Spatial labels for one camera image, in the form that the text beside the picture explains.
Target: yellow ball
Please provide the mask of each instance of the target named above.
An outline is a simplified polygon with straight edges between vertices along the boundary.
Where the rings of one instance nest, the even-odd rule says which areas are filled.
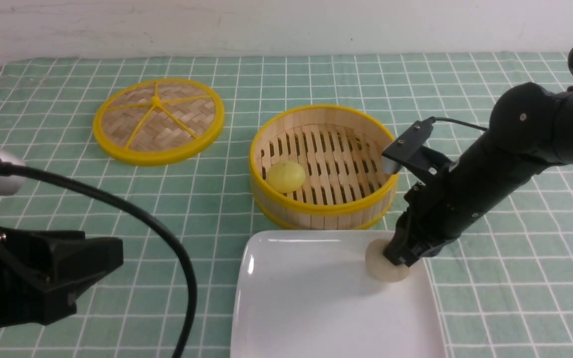
[[[304,168],[294,161],[279,161],[267,172],[267,184],[280,193],[298,190],[305,179]]]

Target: robotic arm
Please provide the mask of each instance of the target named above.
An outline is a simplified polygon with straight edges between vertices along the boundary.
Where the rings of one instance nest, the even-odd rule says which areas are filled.
[[[573,74],[573,49],[568,64]],[[496,102],[489,128],[455,161],[423,146],[439,119],[453,122],[415,122],[382,153],[390,173],[404,166],[421,181],[404,195],[409,206],[384,249],[393,265],[439,254],[532,176],[573,165],[573,86],[562,93],[533,83],[511,88]]]

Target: white rectangular plate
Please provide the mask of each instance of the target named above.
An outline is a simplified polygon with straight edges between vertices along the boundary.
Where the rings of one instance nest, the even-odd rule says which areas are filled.
[[[366,272],[372,240],[392,231],[264,231],[247,243],[231,358],[445,358],[422,261],[399,283]]]

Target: steamer basket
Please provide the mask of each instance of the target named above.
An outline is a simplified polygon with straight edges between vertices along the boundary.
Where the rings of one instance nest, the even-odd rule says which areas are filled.
[[[249,154],[257,206],[285,229],[367,229],[395,197],[397,175],[382,171],[382,151],[394,140],[377,120],[351,108],[314,105],[286,111],[262,126]],[[307,174],[295,192],[265,181],[280,160]]]

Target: yellow rim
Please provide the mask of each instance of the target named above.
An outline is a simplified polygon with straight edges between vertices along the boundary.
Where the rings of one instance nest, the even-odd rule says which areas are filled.
[[[377,215],[377,217],[373,218],[373,220],[367,222],[366,224],[362,224],[358,227],[350,229],[350,230],[366,230],[366,229],[369,229],[369,227],[372,227],[373,225],[377,224],[377,222],[379,222],[384,216],[386,216],[386,213],[388,213],[388,209],[390,209],[390,207],[393,204],[393,200],[394,200],[394,197],[390,200],[390,203],[386,206],[384,211],[382,211],[381,214]],[[282,229],[287,229],[287,230],[302,230],[303,229],[303,227],[297,227],[297,226],[291,225],[288,222],[284,222],[280,218],[275,217],[272,213],[267,211],[264,208],[264,206],[262,206],[262,204],[260,204],[260,202],[255,197],[253,197],[253,201],[258,206],[258,209],[260,209],[260,211],[262,211],[264,216],[266,216],[269,220],[271,220],[277,226],[280,226]]]
[[[263,193],[265,193],[266,195],[268,195],[268,197],[270,197],[271,200],[278,202],[280,205],[285,206],[289,209],[295,209],[296,211],[298,211],[300,213],[306,213],[306,214],[310,214],[310,215],[350,214],[350,213],[353,213],[355,211],[359,211],[361,209],[366,209],[369,206],[375,204],[377,201],[379,201],[382,197],[384,197],[384,195],[386,195],[386,193],[388,193],[395,186],[395,184],[397,182],[397,178],[398,178],[397,174],[391,175],[390,178],[386,181],[386,183],[384,183],[384,185],[382,185],[381,188],[379,188],[378,190],[375,190],[374,193],[371,193],[371,195],[368,195],[367,197],[363,197],[362,199],[352,201],[352,202],[346,202],[344,204],[330,204],[330,205],[316,205],[316,204],[309,204],[307,202],[299,202],[299,201],[293,200],[293,199],[286,197],[286,196],[282,195],[281,193],[273,190],[273,188],[270,187],[269,184],[267,184],[266,181],[264,181],[262,179],[262,176],[261,176],[258,168],[256,168],[256,166],[254,164],[255,163],[254,149],[255,149],[255,146],[257,145],[258,140],[260,139],[262,132],[264,132],[264,130],[266,130],[273,122],[280,120],[280,118],[282,118],[285,115],[289,115],[291,113],[294,113],[297,111],[302,111],[305,109],[314,109],[314,108],[334,108],[334,109],[341,109],[344,111],[353,112],[359,116],[362,116],[366,120],[371,121],[373,124],[377,125],[377,127],[379,127],[380,130],[382,130],[384,133],[386,133],[386,136],[388,136],[390,138],[391,142],[393,142],[395,140],[393,135],[389,132],[388,129],[386,129],[386,127],[384,127],[384,125],[379,123],[372,116],[369,116],[368,114],[366,114],[364,112],[357,111],[356,109],[343,107],[343,106],[336,106],[333,104],[315,104],[312,106],[303,106],[303,107],[289,109],[288,111],[282,112],[279,115],[271,118],[271,120],[269,120],[266,124],[262,125],[261,129],[255,135],[255,138],[253,138],[253,142],[251,143],[251,149],[249,151],[249,166],[251,168],[251,175],[253,177],[253,180],[255,181],[255,183],[258,184],[260,190]]]
[[[158,88],[158,85],[161,83],[169,83],[169,82],[178,82],[182,84],[189,84],[196,88],[200,88],[201,90],[207,93],[208,98],[213,100],[216,111],[214,113],[214,119],[211,123],[210,127],[203,133],[202,135],[196,137],[194,136],[195,140],[186,145],[181,147],[177,147],[170,150],[164,150],[161,152],[152,152],[152,153],[144,153],[144,152],[136,152],[134,150],[129,150],[123,147],[119,147],[118,145],[114,144],[110,139],[105,136],[102,128],[102,117],[108,109],[116,109],[116,108],[109,108],[109,105],[116,100],[119,96],[125,94],[128,91],[135,90],[142,86],[149,86],[154,84],[155,88]],[[132,165],[141,165],[141,166],[158,166],[158,165],[168,165],[171,163],[176,163],[179,161],[183,161],[187,158],[191,158],[196,154],[205,150],[209,145],[211,145],[220,133],[225,125],[225,106],[220,99],[220,96],[214,91],[213,89],[201,84],[199,82],[194,82],[187,79],[158,79],[158,80],[150,80],[141,82],[139,84],[135,84],[129,86],[128,88],[119,91],[118,93],[112,95],[108,98],[105,103],[101,105],[98,109],[96,115],[94,116],[94,123],[93,123],[93,134],[94,138],[98,142],[98,145],[107,152],[110,156],[118,159],[119,161],[123,161],[125,163],[130,163]]]

